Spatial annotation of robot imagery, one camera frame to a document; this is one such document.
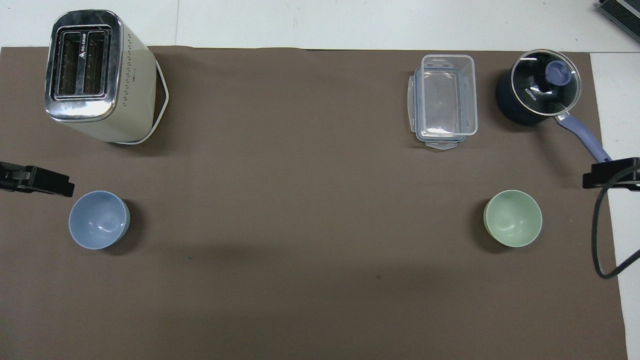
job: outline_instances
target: black clamp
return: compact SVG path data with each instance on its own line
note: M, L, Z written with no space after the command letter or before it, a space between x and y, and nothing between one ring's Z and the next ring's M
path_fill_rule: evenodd
M71 197L75 184L69 176L34 166L21 166L0 161L0 190L10 192L42 192Z
M591 166L591 172L582 176L582 188L601 188L619 172L640 165L640 158L626 158L597 163ZM631 172L616 181L612 188L625 188L633 192L640 192L640 172Z

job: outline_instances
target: toaster slot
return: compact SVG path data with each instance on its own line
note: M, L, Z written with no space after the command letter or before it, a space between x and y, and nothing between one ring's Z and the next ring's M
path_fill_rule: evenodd
M83 95L99 95L103 93L107 53L106 33L104 31L90 32L86 41Z
M78 59L82 34L66 32L62 35L62 49L60 50L60 74L58 76L58 95L74 95L76 93L76 79Z

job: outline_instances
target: toaster logo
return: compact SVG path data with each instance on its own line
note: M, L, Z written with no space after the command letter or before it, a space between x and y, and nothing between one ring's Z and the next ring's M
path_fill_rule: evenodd
M85 58L86 57L86 33L82 34L82 42L80 44L80 57L81 58Z

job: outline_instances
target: white table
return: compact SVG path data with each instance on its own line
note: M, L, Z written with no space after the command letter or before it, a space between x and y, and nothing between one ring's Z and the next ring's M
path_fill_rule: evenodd
M107 8L147 45L585 51L592 53L604 147L613 158L640 156L640 44L599 14L596 3L0 0L0 47L48 46L51 26L62 13ZM609 196L620 262L640 248L640 193L612 190ZM640 262L619 282L628 358L639 360Z

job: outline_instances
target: light green bowl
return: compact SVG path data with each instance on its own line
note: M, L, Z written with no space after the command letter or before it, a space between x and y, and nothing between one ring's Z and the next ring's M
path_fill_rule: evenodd
M523 247L542 230L542 211L529 194L504 190L484 208L484 227L494 239L510 247Z

